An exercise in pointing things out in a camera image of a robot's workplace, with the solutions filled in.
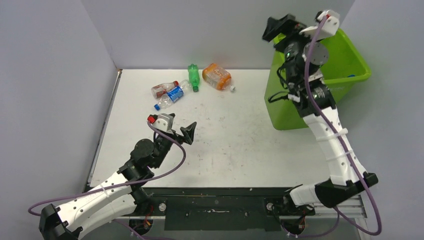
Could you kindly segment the blue label crushed bottle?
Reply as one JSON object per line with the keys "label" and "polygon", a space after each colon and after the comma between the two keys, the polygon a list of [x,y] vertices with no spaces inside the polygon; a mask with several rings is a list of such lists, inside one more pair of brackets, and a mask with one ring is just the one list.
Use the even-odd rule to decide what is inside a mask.
{"label": "blue label crushed bottle", "polygon": [[164,110],[172,106],[175,102],[181,99],[184,95],[191,93],[193,86],[189,80],[183,80],[179,85],[164,93],[158,102],[153,106],[157,111]]}

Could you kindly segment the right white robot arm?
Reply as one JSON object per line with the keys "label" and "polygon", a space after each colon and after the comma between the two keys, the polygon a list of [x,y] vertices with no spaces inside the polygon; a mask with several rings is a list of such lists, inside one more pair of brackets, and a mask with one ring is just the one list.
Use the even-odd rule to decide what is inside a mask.
{"label": "right white robot arm", "polygon": [[283,209],[296,214],[303,206],[322,204],[334,208],[338,204],[378,183],[375,173],[368,172],[358,160],[339,119],[336,101],[320,74],[330,53],[322,40],[335,36],[339,15],[332,10],[320,11],[316,25],[306,26],[287,14],[267,19],[262,39],[270,42],[278,35],[283,39],[274,49],[284,55],[276,70],[279,82],[287,91],[284,100],[291,101],[298,115],[312,131],[329,169],[329,178],[315,184],[292,188],[283,199]]}

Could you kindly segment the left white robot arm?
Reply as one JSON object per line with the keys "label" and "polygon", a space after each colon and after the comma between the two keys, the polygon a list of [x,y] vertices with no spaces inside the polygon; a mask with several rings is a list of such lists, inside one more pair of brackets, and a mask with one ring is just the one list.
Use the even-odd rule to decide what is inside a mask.
{"label": "left white robot arm", "polygon": [[109,178],[69,202],[48,204],[41,210],[38,229],[45,240],[80,240],[116,218],[132,213],[141,216],[149,210],[143,185],[157,179],[152,169],[162,164],[173,145],[187,156],[182,145],[193,143],[197,122],[181,127],[181,134],[160,130],[156,123],[147,125],[155,137],[139,140],[129,160]]}

